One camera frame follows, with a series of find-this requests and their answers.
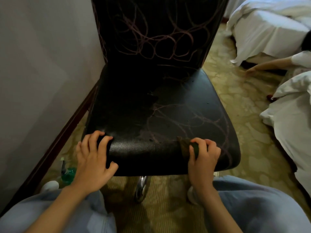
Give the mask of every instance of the baseboard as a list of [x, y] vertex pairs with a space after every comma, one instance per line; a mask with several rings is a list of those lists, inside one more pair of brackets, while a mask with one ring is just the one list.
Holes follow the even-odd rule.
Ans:
[[221, 22], [222, 22], [222, 23], [227, 23], [228, 20], [229, 20], [229, 18], [223, 17], [222, 20], [221, 20]]
[[48, 169], [52, 165], [53, 161], [56, 159], [60, 150], [65, 145], [71, 133], [76, 128], [86, 111], [91, 107], [92, 101], [96, 95], [96, 90], [97, 84], [92, 88], [82, 104], [75, 111], [75, 113], [69, 119], [68, 123], [64, 126], [64, 128], [58, 134], [51, 146], [48, 148], [47, 152], [43, 155], [37, 166], [33, 169], [31, 174], [27, 177], [25, 182], [15, 193], [11, 201], [1, 212], [0, 217], [15, 204], [33, 195], [37, 186], [40, 184], [42, 178], [47, 173]]

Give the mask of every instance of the black chair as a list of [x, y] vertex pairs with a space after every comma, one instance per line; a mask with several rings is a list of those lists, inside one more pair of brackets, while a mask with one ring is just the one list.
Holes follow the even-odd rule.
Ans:
[[177, 137], [216, 141], [215, 171], [236, 167], [235, 130], [204, 63], [228, 0], [92, 0], [106, 59], [83, 133], [114, 136], [116, 176], [186, 174]]

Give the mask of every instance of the bed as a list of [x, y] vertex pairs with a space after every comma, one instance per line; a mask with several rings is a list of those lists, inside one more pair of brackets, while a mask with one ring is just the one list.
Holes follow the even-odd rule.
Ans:
[[278, 87], [277, 101], [260, 114], [297, 166], [295, 177], [311, 196], [311, 71]]
[[310, 29], [311, 0], [246, 0], [227, 23], [237, 47], [231, 62], [239, 66], [292, 56]]

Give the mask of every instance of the hand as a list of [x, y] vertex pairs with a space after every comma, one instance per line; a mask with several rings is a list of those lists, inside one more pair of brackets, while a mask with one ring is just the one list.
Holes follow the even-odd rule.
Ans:
[[251, 67], [250, 69], [246, 70], [245, 76], [250, 76], [250, 75], [252, 75], [256, 71], [257, 70], [255, 69], [255, 67]]
[[221, 149], [211, 140], [194, 138], [191, 142], [199, 145], [199, 156], [195, 159], [192, 145], [189, 147], [190, 158], [188, 162], [189, 180], [202, 201], [206, 195], [215, 190], [213, 187], [214, 170], [220, 156]]
[[103, 135], [105, 133], [101, 131], [88, 134], [76, 147], [78, 167], [71, 185], [83, 191], [86, 196], [102, 188], [119, 168], [116, 163], [111, 162], [110, 167], [106, 169], [107, 144], [113, 137], [105, 136], [97, 150], [98, 137]]

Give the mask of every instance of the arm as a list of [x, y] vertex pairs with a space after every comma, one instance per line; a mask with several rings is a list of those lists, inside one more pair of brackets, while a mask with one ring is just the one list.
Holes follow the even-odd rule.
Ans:
[[199, 156], [195, 159], [193, 147], [190, 145], [189, 179], [207, 211], [214, 229], [218, 233], [243, 233], [213, 187], [213, 173], [220, 156], [220, 148], [214, 141], [207, 139], [195, 138], [191, 142], [198, 143]]
[[246, 71], [246, 75], [250, 75], [251, 73], [257, 70], [274, 70], [274, 69], [283, 69], [289, 66], [293, 66], [294, 64], [291, 61], [291, 56], [283, 59], [276, 59], [269, 62], [265, 62], [262, 64], [255, 65]]
[[118, 165], [111, 162], [106, 169], [106, 149], [113, 137], [105, 136], [97, 151], [97, 140], [103, 132], [86, 135], [76, 147], [78, 167], [75, 179], [65, 187], [51, 206], [28, 228], [25, 233], [60, 233], [69, 218], [88, 194], [99, 190], [115, 174]]

